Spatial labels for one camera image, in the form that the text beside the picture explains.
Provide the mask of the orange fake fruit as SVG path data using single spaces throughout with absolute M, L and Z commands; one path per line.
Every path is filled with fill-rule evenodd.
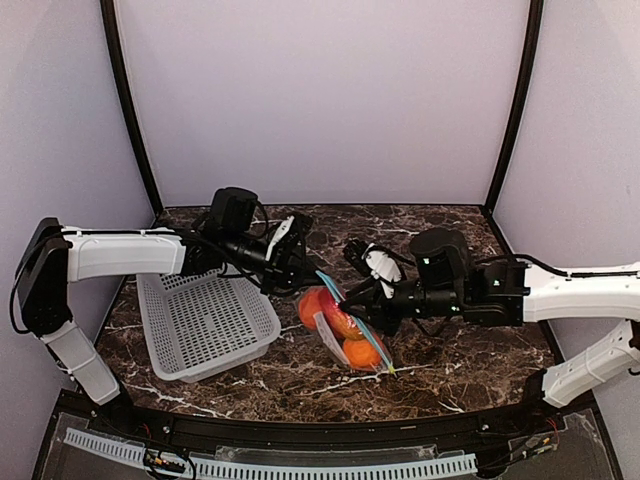
M 321 288 L 309 289 L 298 302 L 298 316 L 301 323 L 309 330 L 317 329 L 314 315 L 322 311 L 319 300 Z
M 375 370 L 383 363 L 380 353 L 366 339 L 345 339 L 342 349 L 353 369 Z

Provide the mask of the clear zip top bag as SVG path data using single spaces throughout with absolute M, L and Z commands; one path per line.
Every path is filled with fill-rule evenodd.
M 338 365 L 394 375 L 391 353 L 374 329 L 339 307 L 345 291 L 328 274 L 317 270 L 315 276 L 319 285 L 309 287 L 296 303 L 301 323 L 319 337 Z

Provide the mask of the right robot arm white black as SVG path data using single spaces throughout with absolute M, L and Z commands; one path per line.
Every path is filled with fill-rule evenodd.
M 521 434 L 583 393 L 623 372 L 639 373 L 639 266 L 561 270 L 530 255 L 475 260 L 458 230 L 414 236 L 408 257 L 350 240 L 345 259 L 365 281 L 340 309 L 393 335 L 404 319 L 461 317 L 482 327 L 522 326 L 555 319 L 616 318 L 615 328 L 572 358 L 531 374 L 523 402 L 510 413 Z

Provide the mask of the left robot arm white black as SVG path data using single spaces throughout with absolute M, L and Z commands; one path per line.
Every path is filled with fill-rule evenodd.
M 278 225 L 250 232 L 258 196 L 239 187 L 215 192 L 211 206 L 189 228 L 100 230 L 42 219 L 16 269 L 8 314 L 19 335 L 33 335 L 103 406 L 101 417 L 120 436 L 141 427 L 140 412 L 73 319 L 69 284 L 86 279 L 160 274 L 195 276 L 232 268 L 266 295 L 288 297 L 312 283 L 306 237 L 312 219 L 292 213 Z

